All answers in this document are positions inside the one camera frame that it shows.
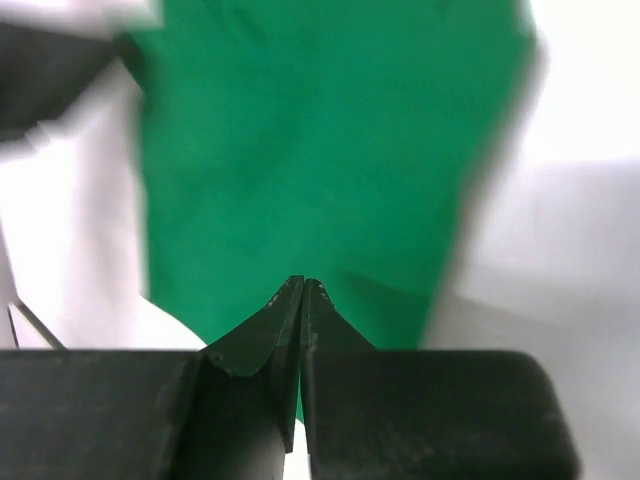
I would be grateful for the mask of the green t shirt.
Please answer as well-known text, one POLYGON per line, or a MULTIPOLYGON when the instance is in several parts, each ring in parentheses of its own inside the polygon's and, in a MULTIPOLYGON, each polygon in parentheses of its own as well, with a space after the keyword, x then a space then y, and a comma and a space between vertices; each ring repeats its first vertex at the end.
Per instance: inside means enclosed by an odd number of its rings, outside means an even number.
POLYGON ((166 1, 145 63, 148 298, 205 341, 292 275, 419 345, 536 55, 525 1, 166 1))

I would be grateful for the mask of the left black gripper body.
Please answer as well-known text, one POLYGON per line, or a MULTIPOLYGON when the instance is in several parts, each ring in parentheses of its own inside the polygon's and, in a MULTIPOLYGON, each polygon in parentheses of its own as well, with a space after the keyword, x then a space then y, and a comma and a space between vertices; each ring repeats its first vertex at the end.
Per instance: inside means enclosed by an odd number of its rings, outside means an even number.
POLYGON ((58 119, 113 62, 145 72, 129 34, 107 39, 1 24, 1 140, 14 141, 41 121, 58 119))

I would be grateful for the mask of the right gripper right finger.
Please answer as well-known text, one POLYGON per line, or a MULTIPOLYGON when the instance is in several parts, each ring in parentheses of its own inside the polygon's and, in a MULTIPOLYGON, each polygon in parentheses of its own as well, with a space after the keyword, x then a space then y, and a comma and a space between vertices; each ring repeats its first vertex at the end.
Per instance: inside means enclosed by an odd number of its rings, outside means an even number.
POLYGON ((575 479, 552 382, 531 356, 383 350, 310 279, 301 388, 315 479, 575 479))

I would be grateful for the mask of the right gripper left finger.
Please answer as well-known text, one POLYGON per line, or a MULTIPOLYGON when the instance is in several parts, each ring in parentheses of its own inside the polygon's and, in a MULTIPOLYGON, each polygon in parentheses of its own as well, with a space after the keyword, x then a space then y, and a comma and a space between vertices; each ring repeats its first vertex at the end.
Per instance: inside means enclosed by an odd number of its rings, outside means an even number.
POLYGON ((5 350, 5 479, 279 479, 304 280, 199 351, 5 350))

